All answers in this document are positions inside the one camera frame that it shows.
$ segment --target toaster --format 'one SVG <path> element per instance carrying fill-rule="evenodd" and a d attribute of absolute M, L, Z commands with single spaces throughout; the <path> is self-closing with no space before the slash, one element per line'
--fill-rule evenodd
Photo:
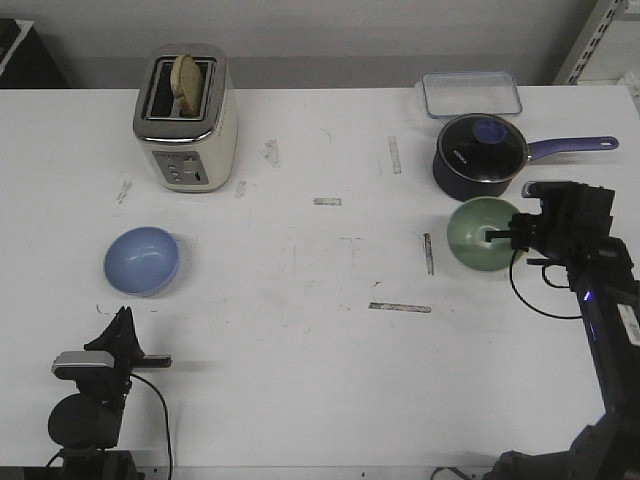
<path fill-rule="evenodd" d="M 188 54 L 204 79 L 199 109 L 185 115 L 170 84 L 176 59 Z M 238 110 L 222 50 L 199 43 L 156 50 L 136 101 L 133 132 L 162 185 L 178 192 L 210 192 L 231 173 Z"/>

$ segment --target white wall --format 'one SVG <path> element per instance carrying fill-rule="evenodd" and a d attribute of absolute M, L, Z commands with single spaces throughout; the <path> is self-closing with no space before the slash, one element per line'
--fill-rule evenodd
<path fill-rule="evenodd" d="M 75 86 L 138 87 L 146 58 L 205 42 L 239 86 L 409 85 L 435 70 L 505 68 L 550 82 L 595 0 L 3 0 L 36 21 Z"/>

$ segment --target table surface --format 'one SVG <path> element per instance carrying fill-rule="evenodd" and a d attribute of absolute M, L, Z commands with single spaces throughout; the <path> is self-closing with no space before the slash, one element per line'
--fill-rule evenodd
<path fill-rule="evenodd" d="M 0 465 L 41 465 L 57 450 L 47 419 L 75 386 L 51 363 L 121 305 L 147 354 L 173 356 L 144 375 L 167 399 L 182 466 L 489 465 L 505 450 L 564 450 L 597 421 L 581 322 L 536 315 L 504 271 L 470 270 L 449 251 L 459 203 L 431 174 L 443 122 L 426 118 L 415 90 L 235 93 L 229 181 L 179 194 L 160 186 L 133 136 L 137 91 L 0 91 Z M 520 94 L 513 122 L 528 141 L 615 135 L 620 148 L 541 159 L 503 197 L 538 212 L 519 196 L 525 181 L 615 189 L 612 235 L 640 258 L 640 122 L 627 91 Z M 144 299 L 102 273 L 109 244 L 140 225 L 170 231 L 182 256 L 174 282 Z M 577 312 L 538 269 L 519 262 L 515 275 L 532 303 Z M 120 440 L 139 464 L 166 463 L 162 410 L 144 385 Z"/>

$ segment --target pan handle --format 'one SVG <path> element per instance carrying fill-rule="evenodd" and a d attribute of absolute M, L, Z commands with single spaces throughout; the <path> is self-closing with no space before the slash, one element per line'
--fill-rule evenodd
<path fill-rule="evenodd" d="M 537 160 L 552 153 L 579 152 L 585 150 L 615 150 L 619 142 L 616 137 L 552 138 L 529 144 L 529 160 Z"/>

